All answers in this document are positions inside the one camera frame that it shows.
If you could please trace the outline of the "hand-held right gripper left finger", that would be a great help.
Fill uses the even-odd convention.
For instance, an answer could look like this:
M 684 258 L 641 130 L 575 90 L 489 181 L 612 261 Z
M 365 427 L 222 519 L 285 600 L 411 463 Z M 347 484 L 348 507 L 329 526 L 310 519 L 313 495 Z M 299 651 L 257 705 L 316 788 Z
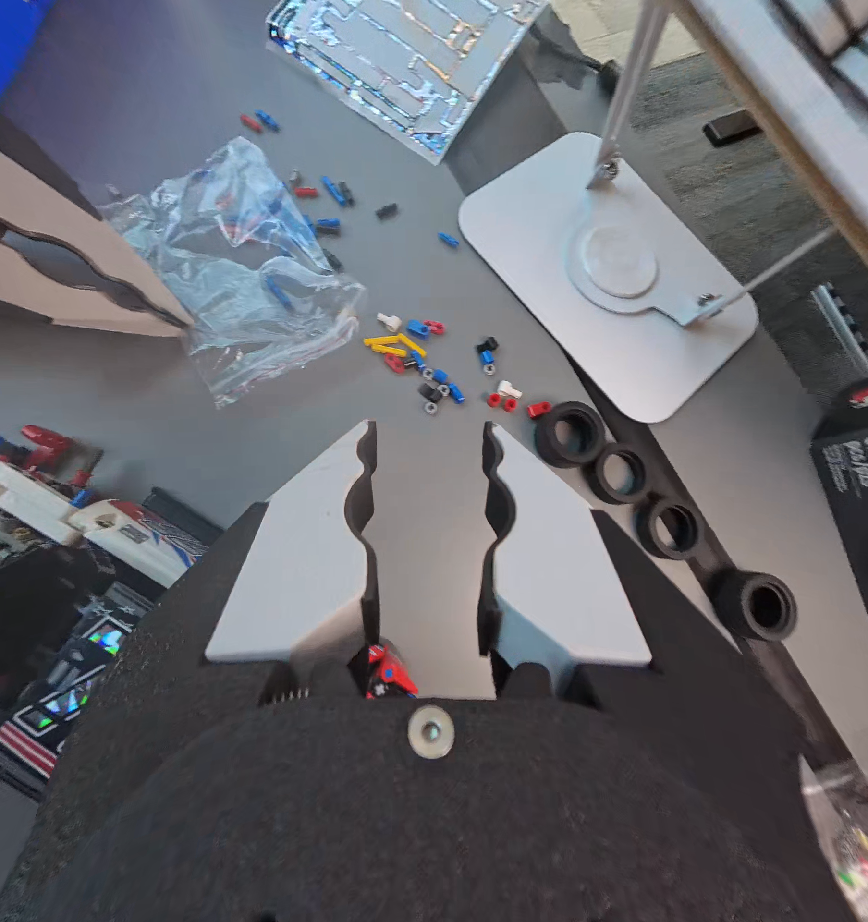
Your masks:
M 360 421 L 269 497 L 209 663 L 285 662 L 304 680 L 379 642 L 377 556 L 364 535 L 377 463 L 377 423 Z

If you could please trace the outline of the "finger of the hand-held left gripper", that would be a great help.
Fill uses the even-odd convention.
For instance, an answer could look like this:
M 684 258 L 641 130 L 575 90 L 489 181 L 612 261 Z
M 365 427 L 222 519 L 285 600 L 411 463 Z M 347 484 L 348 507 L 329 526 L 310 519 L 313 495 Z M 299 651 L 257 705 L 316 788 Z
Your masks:
M 110 280 L 109 276 L 113 272 L 106 269 L 108 264 L 114 263 L 118 250 L 117 244 L 120 241 L 127 244 L 141 258 L 133 248 L 104 220 L 92 217 L 0 152 L 0 241 L 2 243 L 5 243 L 3 236 L 7 231 L 15 232 L 19 236 L 38 243 L 55 245 L 73 254 L 93 270 L 99 278 L 122 286 L 137 299 L 140 308 L 132 311 L 140 311 L 144 308 L 146 301 L 138 297 L 132 289 Z M 163 284 L 152 268 L 151 272 Z M 163 286 L 169 295 L 180 303 L 164 284 Z M 186 314 L 186 328 L 193 327 L 193 319 L 181 303 L 180 308 L 171 307 L 170 311 L 174 314 L 177 312 Z
M 31 265 L 19 252 L 0 241 L 0 302 L 40 315 L 57 327 L 94 329 L 151 338 L 178 338 L 186 330 L 186 314 L 151 268 L 120 241 L 112 281 L 132 289 L 146 304 L 140 311 L 119 306 L 93 288 L 63 284 Z

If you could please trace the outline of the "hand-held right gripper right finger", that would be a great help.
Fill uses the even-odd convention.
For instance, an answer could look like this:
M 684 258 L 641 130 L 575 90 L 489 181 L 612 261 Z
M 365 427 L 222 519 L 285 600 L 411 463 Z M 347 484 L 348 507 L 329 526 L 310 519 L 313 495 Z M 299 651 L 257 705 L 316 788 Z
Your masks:
M 564 692 L 578 667 L 644 669 L 651 651 L 589 502 L 509 432 L 483 431 L 492 539 L 479 592 L 479 653 L 543 667 Z

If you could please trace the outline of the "blue storage bin white label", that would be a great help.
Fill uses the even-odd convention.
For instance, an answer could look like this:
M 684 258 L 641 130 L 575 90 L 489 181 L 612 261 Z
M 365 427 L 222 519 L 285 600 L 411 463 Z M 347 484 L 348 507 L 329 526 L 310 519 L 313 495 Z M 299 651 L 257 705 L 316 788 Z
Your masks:
M 53 4 L 52 1 L 0 1 L 0 97 L 24 62 Z

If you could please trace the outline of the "clear zip bag red seal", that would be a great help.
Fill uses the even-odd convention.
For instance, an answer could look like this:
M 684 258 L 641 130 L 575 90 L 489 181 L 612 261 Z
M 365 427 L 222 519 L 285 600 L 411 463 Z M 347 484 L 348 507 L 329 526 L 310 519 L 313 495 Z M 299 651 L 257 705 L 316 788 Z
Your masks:
M 268 250 L 228 243 L 202 208 L 212 189 L 209 168 L 252 161 L 273 171 L 262 149 L 238 136 L 192 172 L 98 206 L 193 319 L 186 354 L 218 408 L 343 347 L 359 320 L 348 323 L 341 311 L 360 317 L 368 300 L 366 287 L 344 272 L 333 279 L 293 271 L 272 282 Z

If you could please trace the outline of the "brick-built toy race car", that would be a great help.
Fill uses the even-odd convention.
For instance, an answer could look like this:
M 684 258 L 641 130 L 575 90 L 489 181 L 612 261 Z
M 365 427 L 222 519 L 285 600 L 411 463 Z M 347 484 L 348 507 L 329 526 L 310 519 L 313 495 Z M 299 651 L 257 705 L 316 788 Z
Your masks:
M 250 508 L 251 522 L 257 527 L 265 506 L 262 502 Z M 256 532 L 246 547 L 226 532 L 209 550 L 212 555 L 222 549 L 243 549 L 245 555 L 237 574 L 222 590 L 223 602 L 212 570 L 202 585 L 202 601 L 180 604 L 194 616 L 194 626 L 207 625 L 207 605 L 221 615 Z M 0 709 L 0 781 L 33 801 L 44 796 L 60 748 L 89 692 L 118 654 L 123 639 L 149 611 L 134 602 L 134 590 L 88 564 L 87 558 L 86 552 L 81 558 L 73 557 L 75 570 L 43 557 L 37 559 L 37 569 L 25 562 L 24 570 L 13 566 L 8 578 L 0 574 L 0 674 L 24 667 L 26 657 L 42 641 L 51 642 L 55 661 L 67 663 L 65 672 L 52 666 L 29 679 Z M 208 643 L 217 622 L 206 636 Z M 206 660 L 204 652 L 192 661 Z

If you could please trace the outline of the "grey desk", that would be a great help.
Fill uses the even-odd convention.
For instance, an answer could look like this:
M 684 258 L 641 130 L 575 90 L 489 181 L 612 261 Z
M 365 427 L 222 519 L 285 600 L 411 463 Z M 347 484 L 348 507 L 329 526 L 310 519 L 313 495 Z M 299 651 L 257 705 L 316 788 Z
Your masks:
M 38 422 L 101 445 L 126 464 L 105 489 L 173 489 L 246 547 L 254 504 L 375 421 L 364 535 L 381 632 L 420 701 L 309 676 L 311 697 L 258 704 L 274 662 L 193 662 L 220 616 L 207 605 L 197 627 L 180 604 L 202 601 L 212 570 L 223 602 L 245 555 L 208 550 L 92 692 L 0 920 L 855 920 L 800 790 L 806 734 L 689 565 L 647 554 L 631 508 L 598 499 L 582 467 L 546 464 L 524 408 L 486 405 L 474 347 L 491 336 L 495 378 L 525 406 L 612 407 L 474 247 L 436 239 L 460 228 L 467 192 L 566 123 L 515 54 L 459 152 L 430 165 L 266 49 L 272 6 L 59 2 L 0 111 L 72 179 L 147 194 L 267 109 L 278 174 L 355 187 L 336 252 L 367 288 L 359 331 L 217 409 L 179 340 L 0 305 L 0 431 Z M 377 313 L 445 324 L 422 345 L 463 406 L 424 412 L 419 376 L 363 344 L 386 334 Z M 862 758 L 868 618 L 809 456 L 815 418 L 758 329 L 649 428 L 734 565 L 792 590 L 790 655 Z M 581 666 L 555 693 L 543 667 L 480 655 L 486 422 L 589 502 L 650 666 Z

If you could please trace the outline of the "cluster of mixed small bricks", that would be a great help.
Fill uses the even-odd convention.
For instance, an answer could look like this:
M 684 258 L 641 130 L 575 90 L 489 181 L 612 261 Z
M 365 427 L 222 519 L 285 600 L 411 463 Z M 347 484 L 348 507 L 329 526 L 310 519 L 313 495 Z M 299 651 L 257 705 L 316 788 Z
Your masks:
M 441 406 L 461 407 L 466 402 L 463 389 L 453 375 L 429 362 L 428 349 L 422 343 L 430 338 L 446 335 L 445 324 L 433 319 L 412 319 L 403 322 L 401 332 L 381 336 L 371 336 L 363 344 L 371 352 L 382 357 L 384 365 L 395 375 L 407 375 L 413 372 L 419 376 L 417 393 L 421 398 L 424 412 L 430 416 L 438 415 Z M 527 417 L 536 421 L 546 413 L 553 404 L 538 401 L 523 404 L 523 393 L 507 380 L 497 380 L 496 354 L 498 341 L 491 336 L 484 337 L 475 347 L 478 363 L 486 377 L 491 379 L 491 389 L 486 393 L 486 405 L 491 409 L 501 409 L 513 413 L 524 408 Z

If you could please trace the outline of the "pile of blue red pins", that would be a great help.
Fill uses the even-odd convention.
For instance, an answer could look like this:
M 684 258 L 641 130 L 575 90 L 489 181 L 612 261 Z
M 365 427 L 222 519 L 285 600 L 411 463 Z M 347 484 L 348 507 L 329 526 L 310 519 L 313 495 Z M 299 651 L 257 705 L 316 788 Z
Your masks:
M 340 234 L 338 218 L 312 219 L 301 210 L 301 193 L 311 199 L 311 187 L 293 188 L 280 182 L 261 162 L 226 162 L 209 168 L 211 191 L 202 208 L 213 217 L 234 247 L 257 244 L 270 252 L 264 270 L 272 282 L 281 275 L 335 278 L 323 255 L 325 237 Z

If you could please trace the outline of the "toy car set box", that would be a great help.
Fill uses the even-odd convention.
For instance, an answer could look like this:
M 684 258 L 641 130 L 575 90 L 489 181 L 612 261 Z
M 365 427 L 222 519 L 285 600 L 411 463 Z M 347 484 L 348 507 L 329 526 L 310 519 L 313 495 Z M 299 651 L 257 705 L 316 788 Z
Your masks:
M 835 397 L 810 455 L 868 614 L 868 377 Z

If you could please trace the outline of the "white rounded tray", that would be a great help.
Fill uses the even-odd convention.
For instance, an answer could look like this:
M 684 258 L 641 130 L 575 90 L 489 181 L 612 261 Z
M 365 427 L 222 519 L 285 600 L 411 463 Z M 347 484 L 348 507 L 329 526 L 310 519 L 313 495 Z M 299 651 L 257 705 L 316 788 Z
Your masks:
M 666 421 L 758 328 L 739 283 L 627 162 L 588 186 L 601 138 L 568 133 L 468 195 L 466 240 L 627 417 Z

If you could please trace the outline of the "shiny printed booklet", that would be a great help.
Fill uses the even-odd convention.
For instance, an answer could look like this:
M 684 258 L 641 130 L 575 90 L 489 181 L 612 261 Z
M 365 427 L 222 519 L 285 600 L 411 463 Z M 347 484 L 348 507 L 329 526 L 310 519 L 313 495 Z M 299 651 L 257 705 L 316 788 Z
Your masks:
M 269 47 L 438 165 L 545 1 L 281 1 Z

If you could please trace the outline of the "black flat floor object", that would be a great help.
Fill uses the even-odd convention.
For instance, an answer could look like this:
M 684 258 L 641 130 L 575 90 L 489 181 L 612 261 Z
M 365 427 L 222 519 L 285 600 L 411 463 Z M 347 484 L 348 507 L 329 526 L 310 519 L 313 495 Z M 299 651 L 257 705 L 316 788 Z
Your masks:
M 722 114 L 702 126 L 705 139 L 715 148 L 729 146 L 762 133 L 747 109 Z

